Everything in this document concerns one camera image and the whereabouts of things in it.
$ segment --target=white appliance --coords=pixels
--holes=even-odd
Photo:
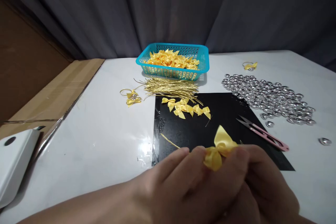
[[[39,135],[28,129],[0,140],[0,208],[15,198]]]

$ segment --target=cardboard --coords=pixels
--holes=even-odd
[[[43,125],[40,143],[43,142],[57,121],[71,110],[103,62],[104,59],[72,62],[0,127],[0,139]]]
[[[0,0],[0,125],[73,60]]]

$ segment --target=blue plastic basket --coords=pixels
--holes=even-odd
[[[195,59],[199,60],[199,65],[197,65],[198,70],[144,64],[145,60],[147,61],[151,58],[149,52],[158,53],[159,50],[167,49],[180,51],[178,54],[185,57],[194,56]],[[195,81],[201,74],[209,71],[209,50],[204,45],[152,43],[139,55],[136,59],[136,63],[142,67],[146,74]]]

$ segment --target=metal blade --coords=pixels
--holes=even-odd
[[[253,124],[253,122],[251,122],[251,121],[249,121],[249,120],[247,120],[245,117],[242,117],[242,116],[240,116],[245,122],[247,122],[248,124]]]
[[[248,123],[243,122],[243,121],[241,121],[241,120],[239,120],[239,119],[237,119],[237,118],[236,118],[236,120],[237,120],[238,122],[240,122],[241,124],[243,124],[245,127],[250,128],[250,125],[249,125]]]

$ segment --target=gray curtain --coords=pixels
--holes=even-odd
[[[77,59],[136,57],[172,42],[210,53],[287,49],[336,65],[336,0],[17,1]]]

